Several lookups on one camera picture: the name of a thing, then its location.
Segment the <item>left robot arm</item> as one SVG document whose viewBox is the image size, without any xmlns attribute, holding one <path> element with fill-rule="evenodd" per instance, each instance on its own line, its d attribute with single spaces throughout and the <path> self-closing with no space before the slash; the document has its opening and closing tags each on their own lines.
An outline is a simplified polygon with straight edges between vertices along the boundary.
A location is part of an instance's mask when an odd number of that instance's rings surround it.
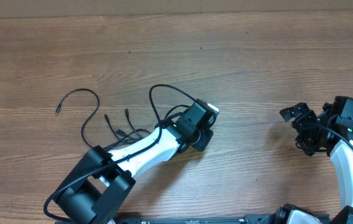
<svg viewBox="0 0 353 224">
<path fill-rule="evenodd" d="M 91 148 L 52 196 L 65 213 L 61 222 L 111 223 L 136 183 L 151 167 L 189 147 L 204 151 L 219 109 L 197 99 L 185 111 L 161 120 L 147 137 L 122 149 Z"/>
</svg>

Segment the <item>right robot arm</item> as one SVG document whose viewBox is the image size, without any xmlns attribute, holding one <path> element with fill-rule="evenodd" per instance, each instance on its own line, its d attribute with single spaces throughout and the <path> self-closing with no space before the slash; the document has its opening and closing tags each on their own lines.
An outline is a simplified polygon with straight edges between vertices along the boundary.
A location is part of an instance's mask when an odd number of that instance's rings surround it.
<svg viewBox="0 0 353 224">
<path fill-rule="evenodd" d="M 353 98 L 336 96 L 316 115 L 304 102 L 280 110 L 298 135 L 295 145 L 307 156 L 325 152 L 337 175 L 340 212 L 326 223 L 353 223 Z"/>
</svg>

